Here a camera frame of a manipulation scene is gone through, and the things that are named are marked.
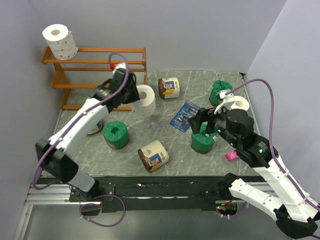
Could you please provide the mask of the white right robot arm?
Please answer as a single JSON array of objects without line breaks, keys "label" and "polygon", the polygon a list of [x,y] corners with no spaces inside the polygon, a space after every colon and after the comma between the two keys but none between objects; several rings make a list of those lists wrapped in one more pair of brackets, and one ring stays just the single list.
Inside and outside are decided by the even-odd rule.
[{"label": "white right robot arm", "polygon": [[187,121],[194,134],[198,134],[202,123],[206,122],[205,133],[218,134],[275,193],[269,195],[228,173],[218,183],[218,193],[223,199],[235,197],[255,206],[292,239],[315,235],[316,222],[320,219],[319,205],[294,180],[269,140],[254,132],[254,120],[245,110],[223,107],[221,113],[214,113],[213,108],[201,108]]}]

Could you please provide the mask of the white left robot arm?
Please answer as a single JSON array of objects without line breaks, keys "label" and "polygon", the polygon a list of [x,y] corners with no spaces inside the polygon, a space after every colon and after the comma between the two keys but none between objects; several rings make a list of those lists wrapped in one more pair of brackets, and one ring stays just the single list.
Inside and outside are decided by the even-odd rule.
[{"label": "white left robot arm", "polygon": [[87,201],[94,201],[101,193],[99,182],[80,169],[71,155],[80,141],[103,118],[122,104],[139,100],[136,77],[124,63],[117,64],[113,77],[99,85],[76,115],[48,140],[39,139],[35,144],[38,163],[59,182],[81,191]]}]

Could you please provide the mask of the white dotted roll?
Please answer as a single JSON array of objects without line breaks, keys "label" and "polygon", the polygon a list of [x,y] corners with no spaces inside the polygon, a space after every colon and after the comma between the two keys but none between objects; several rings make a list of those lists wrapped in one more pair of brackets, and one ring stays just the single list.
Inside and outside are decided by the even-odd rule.
[{"label": "white dotted roll", "polygon": [[249,110],[250,104],[246,98],[242,96],[235,96],[234,99],[235,99],[235,102],[231,105],[229,110],[233,110],[233,109],[241,109],[245,111]]},{"label": "white dotted roll", "polygon": [[61,61],[72,59],[78,52],[73,33],[63,24],[52,24],[42,31],[53,56]]},{"label": "white dotted roll", "polygon": [[149,85],[137,86],[139,100],[133,102],[131,110],[141,117],[150,117],[156,110],[155,92]]}]

